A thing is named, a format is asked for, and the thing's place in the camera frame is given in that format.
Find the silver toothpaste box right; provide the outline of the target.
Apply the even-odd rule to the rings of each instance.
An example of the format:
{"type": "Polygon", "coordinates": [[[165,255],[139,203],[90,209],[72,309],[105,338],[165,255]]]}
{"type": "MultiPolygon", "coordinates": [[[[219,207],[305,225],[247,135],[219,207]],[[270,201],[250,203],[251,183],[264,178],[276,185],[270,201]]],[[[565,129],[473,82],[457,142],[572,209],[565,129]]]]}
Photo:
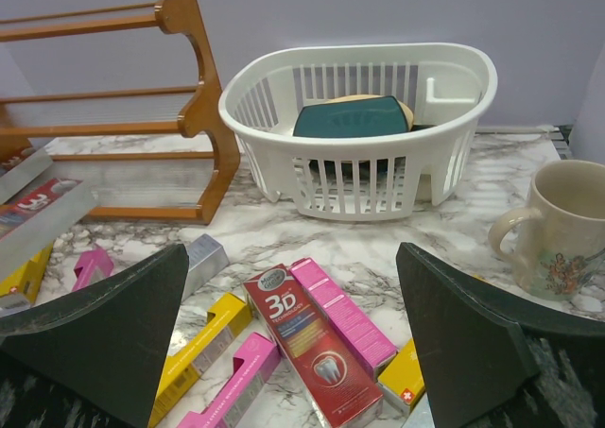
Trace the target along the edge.
{"type": "Polygon", "coordinates": [[[188,273],[181,300],[185,301],[229,265],[224,247],[204,233],[187,245],[188,273]]]}

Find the yellow toothpaste box centre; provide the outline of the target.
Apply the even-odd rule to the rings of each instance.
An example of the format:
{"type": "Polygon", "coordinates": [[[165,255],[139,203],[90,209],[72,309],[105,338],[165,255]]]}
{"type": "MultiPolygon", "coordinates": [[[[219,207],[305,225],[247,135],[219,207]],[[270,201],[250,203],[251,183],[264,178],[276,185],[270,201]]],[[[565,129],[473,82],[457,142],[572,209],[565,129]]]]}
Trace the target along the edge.
{"type": "Polygon", "coordinates": [[[27,309],[35,303],[52,248],[43,248],[1,281],[1,310],[27,309]]]}

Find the silver toothpaste box centre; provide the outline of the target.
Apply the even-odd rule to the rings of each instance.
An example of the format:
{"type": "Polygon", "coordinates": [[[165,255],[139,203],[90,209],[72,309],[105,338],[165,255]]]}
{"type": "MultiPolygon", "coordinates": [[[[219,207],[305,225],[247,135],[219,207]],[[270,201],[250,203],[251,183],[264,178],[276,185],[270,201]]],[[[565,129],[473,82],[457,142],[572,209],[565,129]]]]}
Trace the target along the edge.
{"type": "Polygon", "coordinates": [[[1,202],[8,201],[26,188],[52,163],[52,159],[43,148],[34,150],[30,157],[24,157],[1,175],[1,202]]]}

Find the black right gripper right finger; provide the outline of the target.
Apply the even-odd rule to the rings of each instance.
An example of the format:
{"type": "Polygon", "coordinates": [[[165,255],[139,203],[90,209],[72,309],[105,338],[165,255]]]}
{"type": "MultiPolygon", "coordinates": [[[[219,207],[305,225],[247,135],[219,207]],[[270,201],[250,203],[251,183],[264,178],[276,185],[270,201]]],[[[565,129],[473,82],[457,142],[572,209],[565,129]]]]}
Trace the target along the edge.
{"type": "Polygon", "coordinates": [[[522,299],[412,243],[396,265],[436,426],[603,426],[603,323],[522,299]]]}

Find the beige ceramic mug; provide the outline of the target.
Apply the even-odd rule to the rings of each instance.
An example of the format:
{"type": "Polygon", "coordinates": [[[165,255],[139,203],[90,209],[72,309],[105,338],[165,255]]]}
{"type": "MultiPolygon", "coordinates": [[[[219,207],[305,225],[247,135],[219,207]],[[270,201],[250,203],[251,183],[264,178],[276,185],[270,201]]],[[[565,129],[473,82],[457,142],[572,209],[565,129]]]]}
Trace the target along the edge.
{"type": "Polygon", "coordinates": [[[526,205],[500,215],[488,241],[524,291],[572,299],[604,263],[604,166],[546,164],[531,179],[526,205]]]}

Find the white plastic basket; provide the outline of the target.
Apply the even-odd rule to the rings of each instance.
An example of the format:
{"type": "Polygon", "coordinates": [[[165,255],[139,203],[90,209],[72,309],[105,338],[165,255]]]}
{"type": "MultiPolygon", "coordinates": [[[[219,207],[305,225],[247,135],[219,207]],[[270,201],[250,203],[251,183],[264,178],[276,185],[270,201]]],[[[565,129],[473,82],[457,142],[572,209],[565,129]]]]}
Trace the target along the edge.
{"type": "Polygon", "coordinates": [[[462,44],[300,47],[251,62],[218,110],[268,200],[391,220],[455,192],[497,84],[492,60],[462,44]]]}

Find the red 3D toothpaste box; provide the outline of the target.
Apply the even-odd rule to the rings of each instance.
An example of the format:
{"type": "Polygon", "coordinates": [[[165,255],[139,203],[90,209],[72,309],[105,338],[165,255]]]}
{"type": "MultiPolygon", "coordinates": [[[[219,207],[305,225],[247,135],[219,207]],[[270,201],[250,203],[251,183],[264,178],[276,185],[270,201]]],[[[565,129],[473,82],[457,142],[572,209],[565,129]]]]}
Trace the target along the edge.
{"type": "Polygon", "coordinates": [[[381,414],[382,391],[285,265],[247,279],[243,288],[303,382],[321,426],[366,427],[381,414]]]}
{"type": "Polygon", "coordinates": [[[97,205],[89,183],[48,180],[1,213],[1,277],[5,279],[97,205]]]}

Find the yellow toothpaste box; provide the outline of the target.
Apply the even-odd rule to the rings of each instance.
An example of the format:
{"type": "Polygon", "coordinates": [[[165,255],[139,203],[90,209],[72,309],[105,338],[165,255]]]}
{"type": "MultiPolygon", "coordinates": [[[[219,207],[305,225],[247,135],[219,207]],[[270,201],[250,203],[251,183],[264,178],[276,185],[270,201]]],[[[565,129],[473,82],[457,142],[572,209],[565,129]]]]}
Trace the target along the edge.
{"type": "Polygon", "coordinates": [[[43,248],[1,281],[1,310],[27,309],[35,303],[52,248],[43,248]]]}
{"type": "Polygon", "coordinates": [[[224,294],[207,313],[205,327],[180,351],[168,355],[148,427],[156,427],[184,394],[251,323],[251,308],[238,296],[224,294]]]}

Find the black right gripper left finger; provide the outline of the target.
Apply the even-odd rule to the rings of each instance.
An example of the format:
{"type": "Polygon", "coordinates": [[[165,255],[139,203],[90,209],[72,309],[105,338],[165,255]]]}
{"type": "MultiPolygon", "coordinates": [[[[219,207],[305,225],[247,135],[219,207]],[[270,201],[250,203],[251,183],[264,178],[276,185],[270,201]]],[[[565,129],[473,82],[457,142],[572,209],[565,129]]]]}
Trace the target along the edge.
{"type": "Polygon", "coordinates": [[[145,427],[188,272],[171,245],[1,320],[4,427],[145,427]]]}

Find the teal square plate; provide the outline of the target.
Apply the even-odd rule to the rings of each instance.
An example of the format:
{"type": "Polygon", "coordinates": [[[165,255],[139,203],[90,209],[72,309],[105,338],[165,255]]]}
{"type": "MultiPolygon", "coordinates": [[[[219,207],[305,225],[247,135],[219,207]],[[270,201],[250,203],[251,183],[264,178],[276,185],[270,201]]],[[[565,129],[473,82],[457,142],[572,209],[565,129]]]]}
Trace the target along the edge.
{"type": "Polygon", "coordinates": [[[318,104],[304,107],[295,123],[298,138],[348,139],[371,138],[410,132],[399,112],[348,107],[343,104],[318,104]]]}

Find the orange wooden three-tier shelf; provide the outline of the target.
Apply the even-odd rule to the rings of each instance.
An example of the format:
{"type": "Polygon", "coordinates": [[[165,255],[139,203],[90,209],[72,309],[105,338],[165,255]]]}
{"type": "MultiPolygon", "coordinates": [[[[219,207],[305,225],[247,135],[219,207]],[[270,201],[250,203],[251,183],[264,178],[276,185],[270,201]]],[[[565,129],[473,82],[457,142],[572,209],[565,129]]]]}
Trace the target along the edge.
{"type": "Polygon", "coordinates": [[[192,86],[140,88],[89,93],[4,97],[1,100],[1,143],[24,146],[39,138],[117,137],[126,135],[205,135],[209,151],[101,153],[58,155],[57,163],[162,163],[210,160],[213,169],[199,199],[181,207],[101,206],[95,219],[183,221],[208,225],[226,195],[240,164],[232,131],[218,113],[222,88],[198,0],[157,0],[105,9],[7,19],[2,43],[158,28],[182,35],[195,54],[198,74],[192,86]]]}

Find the beige round plate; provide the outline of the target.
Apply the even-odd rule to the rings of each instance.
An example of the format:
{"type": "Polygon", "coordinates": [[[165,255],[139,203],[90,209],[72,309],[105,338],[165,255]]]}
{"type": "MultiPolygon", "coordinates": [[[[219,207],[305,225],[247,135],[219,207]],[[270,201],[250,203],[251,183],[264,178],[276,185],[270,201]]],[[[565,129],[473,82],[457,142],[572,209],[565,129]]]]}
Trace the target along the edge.
{"type": "Polygon", "coordinates": [[[412,130],[414,126],[414,113],[412,109],[393,95],[350,94],[326,100],[324,104],[343,104],[358,109],[367,108],[374,109],[375,111],[388,111],[389,113],[396,111],[403,115],[408,130],[412,130]]]}

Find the silver toothpaste box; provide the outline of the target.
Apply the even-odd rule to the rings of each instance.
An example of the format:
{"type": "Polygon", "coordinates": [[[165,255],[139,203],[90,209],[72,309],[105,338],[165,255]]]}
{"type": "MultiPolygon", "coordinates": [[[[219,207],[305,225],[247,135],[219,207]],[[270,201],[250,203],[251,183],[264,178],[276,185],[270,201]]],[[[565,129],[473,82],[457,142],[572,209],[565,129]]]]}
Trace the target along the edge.
{"type": "Polygon", "coordinates": [[[34,150],[30,157],[24,157],[1,175],[1,202],[8,201],[26,188],[52,163],[52,159],[43,148],[34,150]]]}
{"type": "Polygon", "coordinates": [[[188,273],[181,300],[185,301],[229,265],[224,247],[204,233],[187,245],[188,273]]]}

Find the large pink toothpaste box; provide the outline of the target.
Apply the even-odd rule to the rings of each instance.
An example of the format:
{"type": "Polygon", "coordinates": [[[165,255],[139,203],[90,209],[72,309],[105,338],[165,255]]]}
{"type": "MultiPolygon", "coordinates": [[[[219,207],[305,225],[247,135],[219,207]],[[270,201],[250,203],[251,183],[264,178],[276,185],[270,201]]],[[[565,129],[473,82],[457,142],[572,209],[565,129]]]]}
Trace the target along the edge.
{"type": "Polygon", "coordinates": [[[376,382],[398,352],[394,344],[313,259],[301,259],[289,271],[376,382]]]}

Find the pink toothpaste box centre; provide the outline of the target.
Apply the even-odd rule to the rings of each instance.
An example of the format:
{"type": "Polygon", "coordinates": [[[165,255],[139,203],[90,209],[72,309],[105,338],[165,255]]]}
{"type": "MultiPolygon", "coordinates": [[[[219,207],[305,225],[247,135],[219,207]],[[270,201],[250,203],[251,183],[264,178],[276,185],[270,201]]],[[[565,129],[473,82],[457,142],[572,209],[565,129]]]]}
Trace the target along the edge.
{"type": "Polygon", "coordinates": [[[96,248],[83,252],[74,266],[76,282],[72,291],[109,278],[113,268],[113,261],[104,249],[96,248]]]}

